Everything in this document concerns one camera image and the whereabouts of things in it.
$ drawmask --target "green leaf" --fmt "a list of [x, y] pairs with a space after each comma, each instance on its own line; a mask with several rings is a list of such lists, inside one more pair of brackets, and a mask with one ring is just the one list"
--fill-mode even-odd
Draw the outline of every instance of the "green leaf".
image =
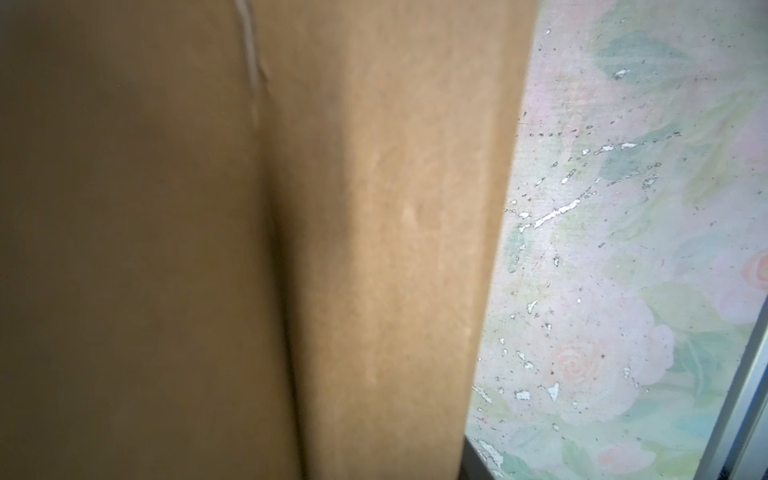
[[512, 475], [515, 480], [537, 480], [531, 467], [522, 458], [508, 453], [503, 454], [503, 458], [502, 471], [504, 473]]
[[619, 417], [619, 419], [624, 422], [634, 422], [635, 420], [649, 416], [651, 413], [656, 412], [658, 409], [659, 404], [655, 400], [642, 398], [637, 399], [632, 407], [627, 410], [621, 417]]
[[675, 346], [674, 362], [694, 378], [694, 398], [706, 401], [712, 388], [712, 376], [720, 368], [720, 362], [695, 336], [688, 336]]
[[587, 449], [581, 447], [576, 442], [571, 440], [563, 442], [563, 463], [569, 470], [584, 480], [596, 478], [594, 466], [589, 458]]
[[690, 452], [657, 462], [656, 470], [667, 477], [690, 478], [699, 466], [701, 452]]
[[659, 322], [681, 332], [706, 332], [728, 327], [712, 303], [686, 283], [657, 283], [641, 289], [640, 296]]

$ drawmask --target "pink rose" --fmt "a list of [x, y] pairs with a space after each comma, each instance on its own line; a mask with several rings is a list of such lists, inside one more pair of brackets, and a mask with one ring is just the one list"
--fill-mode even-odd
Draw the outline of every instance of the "pink rose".
[[643, 450], [637, 442], [617, 443], [600, 451], [598, 465], [606, 472], [627, 475], [647, 468], [655, 459], [655, 453]]
[[741, 269], [741, 276], [751, 286], [768, 292], [768, 250], [752, 255]]

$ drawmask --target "peeling paint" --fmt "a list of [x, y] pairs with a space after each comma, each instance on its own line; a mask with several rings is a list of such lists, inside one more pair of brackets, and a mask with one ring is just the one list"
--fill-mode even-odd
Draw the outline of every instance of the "peeling paint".
[[547, 393], [549, 393], [549, 398], [552, 399], [552, 402], [557, 402], [558, 394], [560, 393], [560, 383], [555, 383], [553, 386], [547, 388]]
[[502, 463], [504, 463], [504, 456], [499, 453], [497, 449], [493, 448], [493, 445], [488, 442], [477, 440], [477, 443], [480, 445], [481, 449], [488, 453], [488, 456], [491, 457], [491, 461], [494, 462], [497, 467], [501, 468]]
[[472, 390], [474, 390], [475, 393], [480, 395], [482, 399], [485, 400], [486, 402], [493, 403], [493, 399], [489, 397], [488, 393], [485, 393], [485, 390], [483, 390], [482, 388], [478, 387], [477, 385], [473, 385]]
[[571, 170], [564, 179], [560, 180], [560, 183], [565, 185], [565, 183], [568, 182], [571, 179], [571, 177], [574, 176], [575, 173], [576, 173], [576, 169]]
[[536, 220], [536, 222], [533, 225], [534, 229], [539, 228], [545, 221], [551, 220], [551, 219], [555, 218], [557, 215], [562, 215], [562, 214], [564, 214], [565, 212], [567, 212], [569, 210], [573, 210], [580, 203], [581, 203], [581, 200], [576, 199], [576, 200], [570, 202], [568, 205], [565, 205], [564, 207], [560, 207], [557, 210], [553, 210], [550, 214], [548, 214], [548, 215], [546, 215], [546, 216]]

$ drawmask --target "cardboard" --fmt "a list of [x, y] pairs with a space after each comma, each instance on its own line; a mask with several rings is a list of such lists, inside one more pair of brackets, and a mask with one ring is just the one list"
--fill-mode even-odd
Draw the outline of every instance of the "cardboard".
[[0, 478], [299, 478], [234, 5], [6, 2], [0, 65]]
[[456, 478], [536, 4], [253, 6], [308, 478]]

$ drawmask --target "floral pattern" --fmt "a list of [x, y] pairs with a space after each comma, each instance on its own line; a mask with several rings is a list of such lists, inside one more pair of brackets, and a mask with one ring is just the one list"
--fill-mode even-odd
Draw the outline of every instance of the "floral pattern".
[[768, 294], [762, 0], [542, 3], [467, 435], [517, 480], [692, 478]]

